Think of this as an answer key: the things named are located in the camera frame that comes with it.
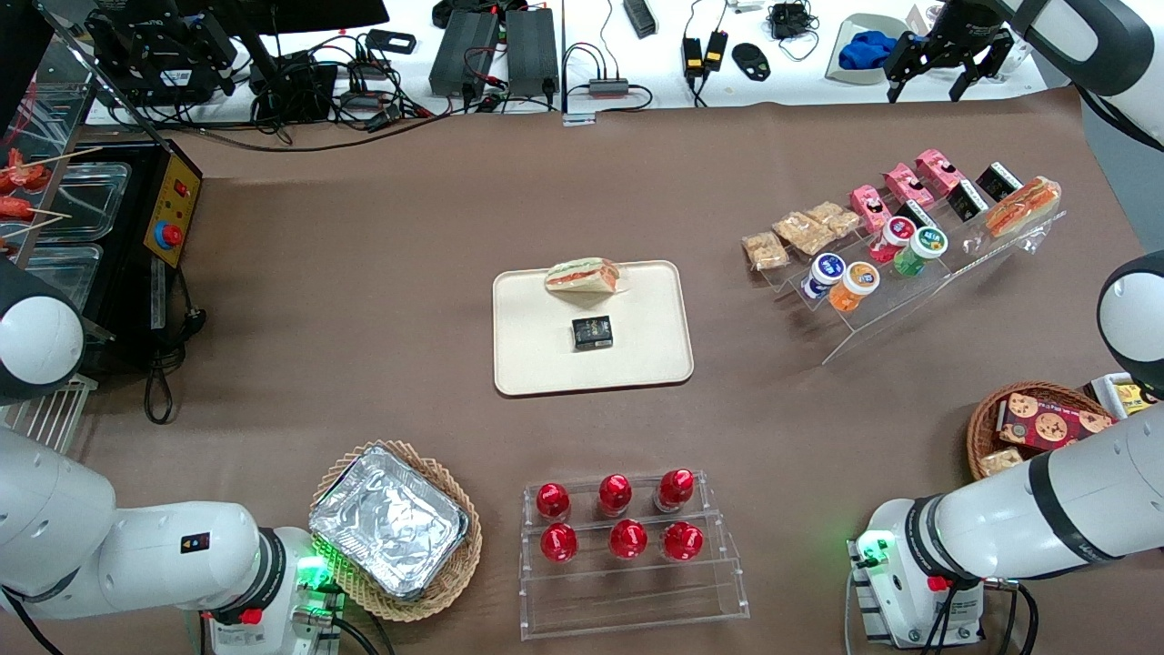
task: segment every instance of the red round bottle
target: red round bottle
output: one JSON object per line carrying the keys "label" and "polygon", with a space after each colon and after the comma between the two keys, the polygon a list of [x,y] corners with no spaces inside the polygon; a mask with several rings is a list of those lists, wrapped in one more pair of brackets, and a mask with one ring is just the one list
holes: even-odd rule
{"label": "red round bottle", "polygon": [[537,505],[538,514],[547,521],[565,521],[570,515],[570,494],[558,483],[541,485]]}
{"label": "red round bottle", "polygon": [[619,560],[634,560],[647,548],[643,524],[623,519],[610,529],[610,553]]}
{"label": "red round bottle", "polygon": [[613,519],[626,512],[631,504],[631,483],[626,476],[606,476],[598,485],[598,512]]}
{"label": "red round bottle", "polygon": [[662,533],[662,554],[676,562],[687,562],[703,549],[703,532],[687,521],[672,524]]}
{"label": "red round bottle", "polygon": [[554,524],[541,533],[541,554],[551,562],[566,563],[579,551],[579,537],[566,524]]}
{"label": "red round bottle", "polygon": [[655,507],[660,512],[679,512],[695,493],[695,474],[687,469],[668,471],[655,490]]}

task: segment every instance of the foil-covered container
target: foil-covered container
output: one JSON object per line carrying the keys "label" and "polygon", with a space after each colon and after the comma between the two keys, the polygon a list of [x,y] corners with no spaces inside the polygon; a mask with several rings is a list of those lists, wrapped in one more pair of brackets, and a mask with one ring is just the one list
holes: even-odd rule
{"label": "foil-covered container", "polygon": [[324,494],[308,526],[390,596],[417,600],[461,544],[469,517],[416,470],[375,446]]}

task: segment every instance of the brown table surface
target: brown table surface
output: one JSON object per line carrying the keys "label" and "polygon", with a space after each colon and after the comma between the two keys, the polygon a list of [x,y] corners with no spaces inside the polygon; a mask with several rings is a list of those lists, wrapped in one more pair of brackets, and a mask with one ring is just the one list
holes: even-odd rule
{"label": "brown table surface", "polygon": [[[352,137],[298,134],[298,144]],[[368,440],[412,442],[474,499],[484,550],[450,610],[390,626],[400,655],[843,652],[844,540],[885,500],[968,480],[964,428],[991,391],[1115,371],[1095,299],[1141,254],[1066,91],[605,114],[570,129],[556,114],[456,118],[313,155],[179,140],[207,175],[185,269],[210,311],[173,376],[180,413],[154,427],[141,382],[106,384],[73,455],[109,478],[125,507],[229,500],[262,525],[305,526],[338,457]],[[951,286],[867,348],[818,366],[828,344],[795,304],[755,285],[739,237],[787,211],[843,202],[930,147],[967,170],[1001,159],[1020,177],[1057,179],[1070,213],[1035,256]],[[492,385],[494,277],[595,254],[679,266],[695,375],[665,389],[503,398]],[[521,487],[675,465],[708,471],[752,618],[520,643]],[[1158,650],[1162,585],[1158,551],[1032,583],[1036,652]],[[963,652],[994,652],[1003,605],[988,606],[989,648]],[[854,618],[857,653],[888,650],[860,629]],[[172,608],[44,632],[68,654],[190,648]],[[0,652],[37,648],[6,617]]]}

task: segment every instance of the blue towel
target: blue towel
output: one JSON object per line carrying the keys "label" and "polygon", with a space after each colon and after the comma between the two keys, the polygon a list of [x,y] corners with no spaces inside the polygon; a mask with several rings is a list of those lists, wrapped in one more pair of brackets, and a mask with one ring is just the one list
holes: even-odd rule
{"label": "blue towel", "polygon": [[837,63],[845,70],[872,70],[885,65],[889,52],[897,43],[881,31],[861,31],[853,35],[852,42],[840,49]]}

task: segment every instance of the woven basket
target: woven basket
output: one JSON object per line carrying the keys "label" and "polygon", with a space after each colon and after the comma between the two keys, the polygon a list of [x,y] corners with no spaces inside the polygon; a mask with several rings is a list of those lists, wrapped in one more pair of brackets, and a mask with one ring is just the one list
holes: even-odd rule
{"label": "woven basket", "polygon": [[1018,449],[1018,454],[1022,455],[1024,461],[1042,453],[1032,448],[1005,442],[998,437],[999,404],[1013,393],[1025,394],[1038,400],[1066,407],[1085,410],[1101,417],[1108,417],[1115,422],[1115,418],[1098,403],[1062,385],[1028,380],[1025,383],[1015,383],[1009,387],[1002,387],[978,404],[978,407],[974,408],[974,414],[970,418],[970,426],[966,427],[966,456],[970,458],[970,472],[974,476],[975,480],[981,480],[986,477],[986,470],[982,469],[982,465],[978,461],[992,453],[1014,447]]}
{"label": "woven basket", "polygon": [[399,457],[464,510],[469,515],[469,532],[464,536],[464,541],[441,567],[440,572],[425,590],[424,596],[412,603],[405,603],[385,595],[379,584],[363,569],[348,562],[346,557],[318,536],[314,537],[315,548],[327,560],[328,569],[340,588],[369,613],[390,621],[419,621],[452,605],[469,585],[469,579],[473,578],[473,572],[477,569],[477,563],[481,562],[481,518],[477,517],[473,501],[461,490],[461,485],[456,484],[453,475],[436,461],[421,458],[412,449],[412,446],[404,442],[382,441],[368,442],[336,462],[319,484],[319,490],[311,501],[312,510],[315,508],[315,504],[319,503],[324,493],[332,487],[335,479],[347,470],[348,465],[363,455],[364,450],[374,446],[383,447]]}

